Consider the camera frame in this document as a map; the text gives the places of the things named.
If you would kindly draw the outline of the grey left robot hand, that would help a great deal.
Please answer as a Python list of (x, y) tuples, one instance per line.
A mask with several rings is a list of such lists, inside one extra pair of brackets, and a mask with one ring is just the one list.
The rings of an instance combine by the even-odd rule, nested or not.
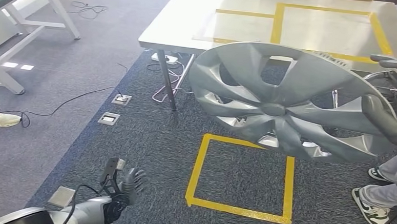
[(132, 206), (142, 191), (146, 173), (140, 168), (131, 168), (120, 184), (123, 202)]

